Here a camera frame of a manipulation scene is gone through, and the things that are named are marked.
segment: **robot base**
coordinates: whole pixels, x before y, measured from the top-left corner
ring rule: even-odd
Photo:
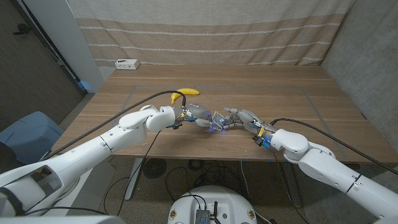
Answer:
[[[215,202],[217,205],[217,219],[219,223],[230,224],[256,224],[256,214],[252,205],[240,194],[226,187],[206,185],[197,187],[190,191],[193,195],[203,197],[207,204],[207,210],[213,214]],[[216,224],[213,217],[195,220],[198,213],[206,213],[199,210],[199,204],[194,197],[183,197],[177,199],[170,209],[168,224],[189,224],[189,223],[211,223]],[[205,203],[200,197],[196,197],[204,210]]]

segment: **white power outlet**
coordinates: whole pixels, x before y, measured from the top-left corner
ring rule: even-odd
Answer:
[[[137,59],[118,59],[115,63],[117,69],[135,70],[139,66]]]

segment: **banana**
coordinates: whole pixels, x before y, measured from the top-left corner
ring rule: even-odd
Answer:
[[[179,92],[182,92],[184,95],[199,95],[199,91],[198,90],[194,90],[191,88],[181,88],[179,90],[177,90]],[[179,96],[181,96],[178,93],[173,93],[172,94],[172,104],[174,104],[174,100],[177,99]]]

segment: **beige curtain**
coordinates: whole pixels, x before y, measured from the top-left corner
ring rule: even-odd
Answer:
[[[353,0],[69,0],[98,66],[318,65]]]

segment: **wire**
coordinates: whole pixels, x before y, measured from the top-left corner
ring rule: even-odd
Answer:
[[[244,176],[244,172],[243,172],[243,162],[242,162],[242,161],[241,161],[241,170],[242,170],[242,175],[243,175],[243,179],[244,179],[244,184],[246,184],[246,191],[248,192],[248,195],[249,195],[248,182],[246,181],[246,177]]]
[[[278,161],[278,158],[276,157],[276,155],[275,155],[275,153],[274,153],[274,151],[273,151],[272,149],[271,149],[271,152],[273,153],[273,155],[274,155],[274,157],[275,157],[275,161],[276,161],[276,164],[278,165],[278,169],[279,169],[280,178],[282,179],[282,183],[283,183],[283,185],[284,185],[284,187],[285,187],[285,191],[286,191],[286,194],[287,194],[287,196],[288,196],[290,202],[292,203],[292,205],[293,205],[294,209],[296,210],[297,214],[300,215],[301,219],[302,219],[303,221],[305,221],[305,223],[310,224],[310,223],[307,221],[307,219],[305,219],[305,218],[303,217],[303,215],[299,212],[299,210],[298,210],[298,209],[296,208],[296,206],[294,205],[293,200],[292,200],[292,197],[290,196],[289,191],[287,190],[287,186],[286,186],[286,184],[285,184],[285,178],[284,178],[285,175],[283,174],[283,169],[282,169],[282,167],[280,166],[279,161]]]
[[[257,215],[258,217],[262,218],[262,219],[263,219],[264,221],[266,221],[267,223],[272,224],[272,222],[270,222],[268,219],[262,217],[258,212],[256,212],[256,211],[254,211],[254,212],[256,213],[256,215]]]
[[[248,192],[248,196],[249,196],[249,187],[248,187],[248,182],[246,181],[246,177],[244,176],[244,172],[243,172],[243,163],[241,161],[241,171],[242,171],[242,175],[243,175],[243,179],[244,179],[244,183],[246,184],[246,191]],[[256,213],[257,216],[259,216],[260,218],[262,218],[264,221],[266,221],[269,224],[272,224],[268,219],[262,217],[258,212],[254,211]]]
[[[147,157],[148,152],[150,151],[150,149],[151,149],[152,146],[154,145],[155,140],[156,140],[157,136],[159,135],[159,133],[160,133],[161,131],[162,131],[162,130],[160,130],[160,131],[156,134],[154,140],[152,141],[152,144],[151,144],[151,145],[149,146],[149,148],[148,148],[147,153],[145,153],[144,158],[142,158],[140,164],[138,165],[137,169],[135,169],[135,171],[132,173],[131,177],[134,177],[134,175],[136,174],[137,170],[138,170],[138,169],[140,168],[140,166],[142,165],[142,162],[143,162],[143,161],[145,160],[145,158]],[[130,178],[130,177],[123,177],[122,179],[119,179],[119,180],[116,181],[116,182],[108,189],[108,191],[106,192],[105,198],[104,198],[104,210],[105,210],[105,212],[106,212],[106,209],[105,209],[105,200],[106,200],[106,196],[107,196],[108,192],[111,190],[111,188],[112,188],[117,182],[119,182],[120,180],[123,180],[123,179],[125,179],[125,178]],[[129,185],[130,185],[131,180],[132,180],[132,178],[130,178],[129,182],[127,183],[127,187],[126,187],[126,190],[124,191],[124,194],[123,194],[123,197],[122,197],[122,202],[121,202],[121,204],[120,204],[120,207],[119,207],[119,210],[118,210],[118,214],[117,214],[116,216],[118,216],[118,215],[120,214],[120,211],[122,210],[122,206],[123,206],[123,203],[124,203],[124,196],[125,196],[125,194],[127,193],[127,190],[128,190],[128,188],[129,188]]]
[[[243,184],[243,182],[242,182],[242,179],[237,175],[237,174],[235,174],[229,167],[221,167],[221,166],[211,166],[209,169],[205,169],[205,168],[203,168],[204,170],[205,170],[205,173],[204,174],[202,174],[201,175],[201,177],[206,177],[207,176],[207,173],[215,173],[215,176],[217,175],[217,176],[220,176],[222,173],[226,173],[226,174],[231,174],[232,175],[232,177],[234,177],[235,178],[235,180],[237,180],[237,182],[238,182],[238,185],[239,185],[239,188],[240,188],[240,190],[237,190],[237,192],[238,191],[240,191],[239,193],[241,194],[241,195],[243,195],[243,196],[246,196],[246,198],[248,198],[248,196],[247,196],[247,194],[246,194],[246,191],[244,190],[244,184]],[[214,180],[213,181],[211,181],[211,180],[208,180],[207,178],[205,178],[205,180],[207,180],[209,183],[211,183],[211,184],[220,184],[220,182],[225,182],[225,176],[223,176],[223,179],[222,180],[217,180],[216,178],[214,178]]]
[[[51,210],[51,209],[84,210],[84,211],[95,212],[95,213],[98,213],[98,214],[101,214],[101,215],[107,215],[107,214],[105,214],[105,213],[103,213],[103,212],[100,212],[100,211],[97,211],[97,210],[94,210],[94,209],[90,209],[90,208],[77,208],[77,207],[51,207],[51,208],[41,208],[41,209],[37,209],[37,210],[31,211],[31,212],[27,212],[27,213],[25,213],[25,214],[24,214],[24,216],[26,216],[26,215],[30,215],[30,214],[33,214],[33,213],[36,213],[36,212],[41,212],[41,211]]]
[[[295,123],[298,123],[298,124],[302,124],[302,125],[304,125],[304,126],[307,126],[307,127],[309,127],[309,128],[312,128],[312,129],[318,131],[319,133],[325,135],[326,137],[328,137],[328,138],[330,138],[330,139],[332,139],[332,140],[334,140],[334,141],[340,143],[341,145],[347,147],[348,149],[351,149],[351,150],[354,151],[355,153],[358,153],[359,155],[361,155],[361,156],[363,156],[363,157],[369,159],[370,161],[374,162],[375,164],[377,164],[377,165],[379,165],[379,166],[385,168],[386,170],[391,171],[393,174],[398,175],[398,171],[396,171],[396,170],[394,170],[394,169],[391,169],[390,167],[384,165],[383,163],[381,163],[381,162],[379,162],[379,161],[373,159],[372,157],[366,155],[365,153],[363,153],[363,152],[361,152],[361,151],[355,149],[354,147],[348,145],[347,143],[344,143],[344,142],[340,141],[339,139],[337,139],[337,138],[333,137],[332,135],[330,135],[330,134],[328,134],[328,133],[322,131],[321,129],[318,129],[318,128],[312,126],[311,124],[307,124],[307,123],[304,123],[304,122],[302,122],[302,121],[297,121],[297,120],[289,119],[289,118],[278,118],[278,119],[273,120],[273,121],[270,123],[270,125],[275,125],[276,122],[278,122],[278,121],[290,121],[290,122],[295,122]]]
[[[204,201],[204,203],[205,203],[205,210],[207,209],[207,204],[206,204],[206,200],[203,198],[203,197],[201,197],[200,195],[193,195],[193,194],[190,194],[190,195],[184,195],[184,196],[181,196],[179,199],[181,199],[181,198],[185,198],[185,197],[200,197],[203,201]]]
[[[175,171],[175,170],[177,170],[177,169],[184,169],[184,170],[185,170],[186,177],[187,177],[188,189],[190,188],[189,183],[188,183],[188,170],[187,170],[185,167],[177,167],[177,168],[174,168],[174,169],[170,170],[170,172],[166,175],[166,178],[165,178],[164,182],[165,182],[165,185],[166,185],[167,193],[169,193],[169,196],[172,198],[173,202],[175,202],[175,200],[174,200],[173,195],[171,194],[171,192],[170,192],[170,190],[169,190],[169,186],[167,185],[167,178],[169,177],[169,175],[170,175],[173,171]],[[194,196],[193,194],[191,194],[191,192],[190,192],[189,190],[188,190],[188,193],[190,194],[190,196],[192,196],[192,197],[198,202],[199,210],[201,210],[201,208],[200,208],[200,203],[199,203],[198,199],[196,198],[196,196]]]
[[[87,131],[85,134],[82,134],[81,136],[79,136],[79,137],[75,138],[74,140],[70,141],[68,144],[66,144],[66,145],[62,146],[61,148],[59,148],[59,149],[53,151],[53,152],[50,153],[49,155],[43,157],[40,161],[44,161],[44,160],[46,160],[46,159],[50,159],[52,156],[54,156],[54,155],[56,155],[57,153],[63,151],[64,149],[66,149],[67,147],[71,146],[72,144],[75,144],[76,142],[78,142],[79,140],[83,139],[83,138],[86,137],[87,135],[89,135],[89,134],[95,132],[95,131],[98,130],[99,128],[102,128],[105,124],[108,124],[109,122],[111,122],[111,121],[113,121],[114,119],[118,118],[120,115],[124,114],[125,112],[127,112],[127,111],[129,111],[129,110],[135,108],[136,106],[140,105],[141,103],[145,103],[145,102],[147,102],[148,100],[150,100],[150,99],[152,99],[152,98],[155,98],[156,96],[163,95],[163,94],[166,94],[166,93],[178,93],[178,94],[182,95],[182,97],[183,97],[183,99],[182,99],[182,106],[185,106],[185,103],[187,102],[187,99],[186,99],[185,95],[184,95],[183,93],[179,92],[179,91],[169,90],[169,91],[162,91],[162,92],[153,94],[152,96],[150,96],[150,97],[148,97],[148,98],[146,98],[146,99],[143,99],[143,100],[141,100],[140,102],[135,103],[134,105],[129,106],[128,108],[126,108],[126,109],[124,109],[124,110],[118,112],[118,113],[117,113],[116,115],[114,115],[112,118],[107,119],[107,120],[104,121],[102,124],[98,125],[97,127],[95,127],[95,128],[93,128],[93,129]]]
[[[115,184],[117,184],[119,181],[122,181],[122,180],[124,180],[124,179],[128,179],[129,177],[123,177],[123,178],[120,178],[119,180],[117,180],[115,183],[113,183],[111,186],[110,186],[110,188],[106,191],[106,194],[105,194],[105,198],[104,198],[104,210],[105,210],[105,213],[107,213],[107,214],[109,214],[109,212],[106,210],[106,197],[108,196],[108,193],[109,193],[109,191],[112,189],[112,187],[115,185]]]

